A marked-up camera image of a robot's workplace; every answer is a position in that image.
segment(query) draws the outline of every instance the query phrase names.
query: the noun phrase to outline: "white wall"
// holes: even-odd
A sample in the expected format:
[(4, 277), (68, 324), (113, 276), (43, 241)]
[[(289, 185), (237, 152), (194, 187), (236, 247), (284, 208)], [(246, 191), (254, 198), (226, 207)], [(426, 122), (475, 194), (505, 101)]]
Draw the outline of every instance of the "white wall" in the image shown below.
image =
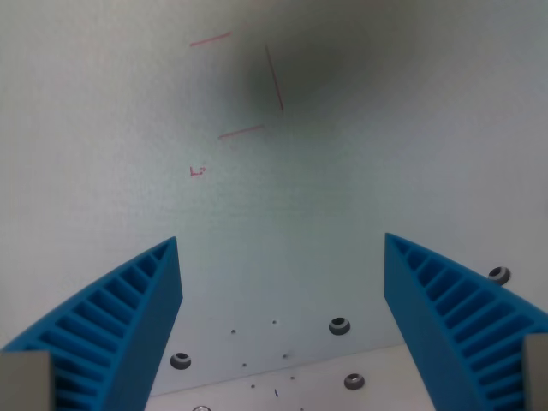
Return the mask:
[[(402, 343), (387, 231), (484, 275), (506, 265), (548, 309), (547, 15), (538, 0), (2, 0), (0, 328), (15, 337), (173, 235), (185, 299), (155, 394)], [(327, 332), (338, 316), (348, 338)]]
[[(361, 390), (343, 386), (353, 372), (366, 379)], [(199, 405), (211, 411), (434, 411), (403, 345), (155, 396), (146, 411), (191, 411)]]

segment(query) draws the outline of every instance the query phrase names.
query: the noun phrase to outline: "gray block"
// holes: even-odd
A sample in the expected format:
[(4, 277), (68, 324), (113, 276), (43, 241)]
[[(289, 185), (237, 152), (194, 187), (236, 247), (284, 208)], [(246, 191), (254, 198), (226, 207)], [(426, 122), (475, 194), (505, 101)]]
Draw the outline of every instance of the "gray block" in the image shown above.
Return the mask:
[(521, 351), (525, 409), (548, 410), (548, 334), (529, 334)]
[(53, 411), (53, 381), (47, 351), (0, 353), (0, 410)]

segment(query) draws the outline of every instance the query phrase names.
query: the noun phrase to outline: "screw hole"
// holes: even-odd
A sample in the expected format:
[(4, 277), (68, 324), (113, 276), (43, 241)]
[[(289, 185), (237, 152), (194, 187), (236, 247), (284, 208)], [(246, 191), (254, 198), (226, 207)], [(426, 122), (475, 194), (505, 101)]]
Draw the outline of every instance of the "screw hole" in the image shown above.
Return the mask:
[(497, 267), (491, 270), (488, 278), (498, 285), (505, 285), (511, 276), (512, 272), (507, 267)]
[(359, 390), (366, 384), (361, 374), (352, 373), (344, 379), (344, 386), (349, 390)]
[(176, 370), (186, 370), (192, 364), (190, 357), (184, 353), (173, 354), (170, 359), (170, 364)]
[(329, 323), (329, 331), (334, 336), (342, 336), (350, 331), (350, 321), (344, 317), (332, 319)]

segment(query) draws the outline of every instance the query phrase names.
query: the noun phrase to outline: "white surface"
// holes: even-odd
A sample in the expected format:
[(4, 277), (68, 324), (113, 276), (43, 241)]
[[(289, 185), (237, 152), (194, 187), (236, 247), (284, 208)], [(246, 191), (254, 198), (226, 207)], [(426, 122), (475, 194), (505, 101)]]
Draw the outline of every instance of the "white surface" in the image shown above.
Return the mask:
[[(0, 2), (0, 326), (14, 337), (172, 235), (185, 300), (155, 394), (401, 343), (386, 231), (508, 266), (548, 308), (547, 16), (533, 0)], [(351, 334), (327, 332), (336, 316)]]
[[(366, 380), (361, 390), (344, 388), (353, 372)], [(211, 411), (434, 411), (403, 345), (155, 396), (146, 411), (192, 411), (199, 405)]]
[(4, 332), (3, 329), (0, 328), (0, 346), (4, 346), (9, 342), (8, 334)]

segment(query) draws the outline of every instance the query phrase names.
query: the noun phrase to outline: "red pen mark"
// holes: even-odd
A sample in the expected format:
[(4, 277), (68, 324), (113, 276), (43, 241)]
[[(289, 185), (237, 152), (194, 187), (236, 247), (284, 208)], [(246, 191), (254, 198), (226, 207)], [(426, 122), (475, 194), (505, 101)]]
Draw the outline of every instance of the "red pen mark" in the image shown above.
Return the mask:
[(233, 131), (232, 133), (221, 134), (221, 135), (219, 135), (219, 139), (220, 140), (226, 139), (228, 137), (232, 137), (232, 136), (235, 136), (235, 135), (238, 135), (238, 134), (249, 133), (250, 131), (260, 130), (262, 128), (265, 128), (264, 124), (261, 124), (260, 126), (244, 128), (243, 130)]
[(194, 171), (192, 166), (191, 166), (190, 167), (190, 176), (191, 177), (201, 176), (202, 174), (204, 174), (204, 171), (206, 171), (206, 167), (200, 167), (200, 171)]
[(283, 100), (282, 94), (280, 93), (280, 86), (277, 84), (276, 70), (274, 69), (274, 64), (272, 63), (271, 52), (268, 50), (268, 45), (265, 45), (266, 57), (268, 57), (268, 64), (271, 66), (272, 79), (274, 80), (274, 86), (276, 87), (277, 99), (280, 102), (280, 109), (283, 111)]
[(216, 36), (216, 37), (211, 37), (210, 39), (196, 41), (194, 43), (191, 43), (190, 47), (195, 47), (196, 45), (203, 45), (205, 43), (211, 43), (212, 41), (215, 41), (215, 40), (225, 39), (229, 37), (230, 35), (232, 35), (232, 32), (221, 34), (220, 36)]

